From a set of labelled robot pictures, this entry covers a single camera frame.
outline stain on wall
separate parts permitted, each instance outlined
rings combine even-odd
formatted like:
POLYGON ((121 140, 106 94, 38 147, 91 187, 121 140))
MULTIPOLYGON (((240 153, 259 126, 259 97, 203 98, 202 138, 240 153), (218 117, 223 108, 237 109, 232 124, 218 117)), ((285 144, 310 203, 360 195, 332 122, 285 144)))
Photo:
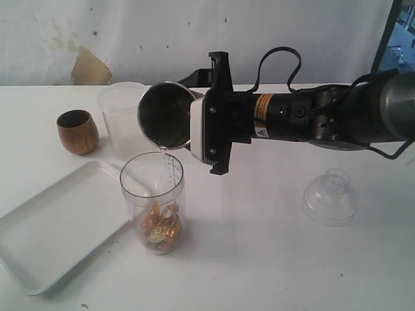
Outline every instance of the stain on wall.
POLYGON ((87 48, 79 47, 71 78, 75 86, 106 86, 112 77, 111 71, 87 48))

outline metal cup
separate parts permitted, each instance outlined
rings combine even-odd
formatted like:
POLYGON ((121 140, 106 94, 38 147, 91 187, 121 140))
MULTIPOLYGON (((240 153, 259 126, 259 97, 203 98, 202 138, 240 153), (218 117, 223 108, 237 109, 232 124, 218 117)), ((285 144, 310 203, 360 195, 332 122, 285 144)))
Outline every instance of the metal cup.
POLYGON ((190 144, 190 105, 196 95, 176 82, 150 87, 141 97, 137 117, 144 136, 164 149, 190 144))

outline plastic tray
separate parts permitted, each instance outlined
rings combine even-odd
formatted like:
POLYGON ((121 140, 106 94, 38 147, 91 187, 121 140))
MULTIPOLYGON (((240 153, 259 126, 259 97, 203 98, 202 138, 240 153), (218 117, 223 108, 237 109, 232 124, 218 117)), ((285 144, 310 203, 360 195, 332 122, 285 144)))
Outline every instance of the plastic tray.
POLYGON ((0 218, 0 261, 40 294, 128 221, 119 172, 89 162, 0 218))

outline white table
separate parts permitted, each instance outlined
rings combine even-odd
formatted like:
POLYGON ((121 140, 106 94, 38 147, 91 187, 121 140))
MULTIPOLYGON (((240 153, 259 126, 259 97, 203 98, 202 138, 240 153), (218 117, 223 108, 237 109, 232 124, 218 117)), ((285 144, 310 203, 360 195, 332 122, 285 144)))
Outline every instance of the white table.
MULTIPOLYGON (((0 216, 87 161, 121 167, 97 108, 100 90, 0 87, 0 216), (63 149, 56 130, 57 116, 75 108, 91 112, 101 135, 99 149, 82 157, 63 149)), ((36 297, 0 268, 0 310, 85 311, 83 303, 89 311, 413 310, 415 164, 406 164, 414 151, 388 161, 368 151, 254 141, 234 144, 230 173, 213 176, 179 150, 190 223, 180 249, 147 255, 126 226, 119 243, 105 241, 36 297), (350 174, 359 200, 356 219, 341 228, 314 223, 301 207, 304 187, 335 167, 350 174)))

